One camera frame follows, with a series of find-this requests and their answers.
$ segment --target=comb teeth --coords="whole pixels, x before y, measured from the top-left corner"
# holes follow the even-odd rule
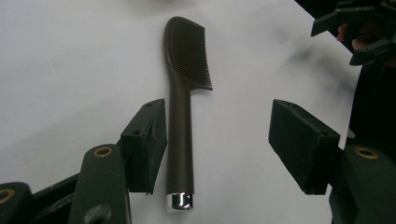
[[[198,84],[212,89],[206,61],[205,28],[188,21],[178,21],[172,29],[171,50],[176,70]]]

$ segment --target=human hand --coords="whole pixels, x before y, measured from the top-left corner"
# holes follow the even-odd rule
[[[345,34],[347,32],[348,24],[343,24],[338,27],[337,40],[340,42],[345,41]],[[365,24],[361,30],[360,35],[356,39],[352,40],[352,47],[354,50],[362,49],[366,45],[375,42],[382,35],[381,28],[373,25],[372,23]],[[396,55],[387,58],[384,64],[396,68]]]

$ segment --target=metal cap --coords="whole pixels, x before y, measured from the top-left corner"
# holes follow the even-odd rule
[[[168,212],[185,212],[192,210],[192,196],[190,193],[171,193],[166,195],[166,210]]]

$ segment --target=dark comb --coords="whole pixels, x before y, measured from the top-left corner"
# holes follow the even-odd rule
[[[205,28],[180,17],[165,28],[165,56],[169,68],[168,209],[192,209],[194,193],[191,138],[191,90],[212,90],[207,69]]]
[[[207,68],[205,49],[205,27],[174,17],[168,22],[166,47],[172,69],[196,82],[195,88],[212,90]]]

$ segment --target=white table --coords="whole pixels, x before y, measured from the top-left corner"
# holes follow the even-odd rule
[[[292,0],[2,1],[0,183],[37,192],[74,175],[141,105],[167,101],[174,16],[206,28],[214,88],[191,97],[195,209],[165,211],[165,153],[154,195],[130,195],[134,224],[330,223],[328,195],[305,196],[268,144],[271,106],[302,106],[343,147],[360,68],[330,34],[310,37]]]

